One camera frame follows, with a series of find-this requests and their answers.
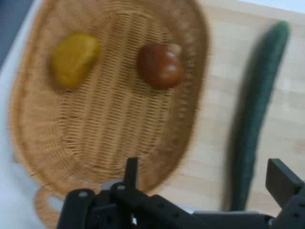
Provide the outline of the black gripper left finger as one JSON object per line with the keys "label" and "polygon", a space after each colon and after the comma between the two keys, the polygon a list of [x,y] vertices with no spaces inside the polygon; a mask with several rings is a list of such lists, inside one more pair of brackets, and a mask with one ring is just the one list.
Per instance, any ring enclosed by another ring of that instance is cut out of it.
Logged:
{"label": "black gripper left finger", "polygon": [[191,215],[137,188],[138,158],[127,159],[123,181],[95,194],[77,189],[65,198],[59,229],[187,229]]}

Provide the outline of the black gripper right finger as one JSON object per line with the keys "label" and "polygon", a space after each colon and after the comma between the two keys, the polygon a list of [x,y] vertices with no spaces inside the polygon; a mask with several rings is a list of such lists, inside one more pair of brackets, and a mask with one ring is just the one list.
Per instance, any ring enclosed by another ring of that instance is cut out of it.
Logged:
{"label": "black gripper right finger", "polygon": [[265,186],[281,211],[269,220],[271,229],[305,227],[305,182],[280,159],[269,159]]}

